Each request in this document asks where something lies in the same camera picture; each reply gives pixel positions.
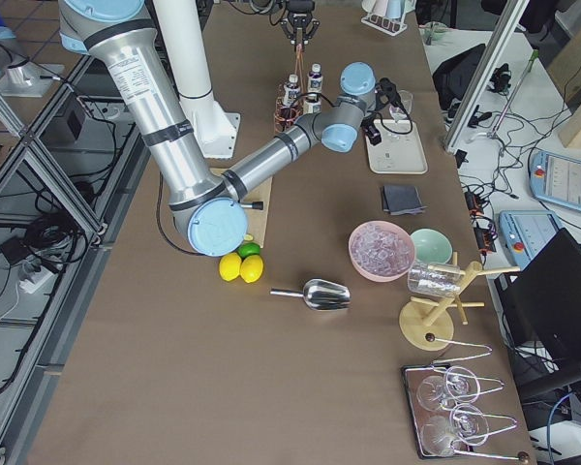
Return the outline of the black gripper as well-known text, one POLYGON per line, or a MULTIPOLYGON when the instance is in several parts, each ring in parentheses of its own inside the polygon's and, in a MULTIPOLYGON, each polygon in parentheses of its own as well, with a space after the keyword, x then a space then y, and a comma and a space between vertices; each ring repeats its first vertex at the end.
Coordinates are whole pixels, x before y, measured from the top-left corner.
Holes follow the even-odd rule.
POLYGON ((301 30, 301 44, 307 46, 320 27, 320 22, 314 19, 315 2, 286 2, 286 15, 281 22, 281 28, 292 46, 297 45, 297 30, 301 30))
POLYGON ((379 145, 382 142, 381 132, 372 120, 363 121, 362 130, 371 145, 379 145))

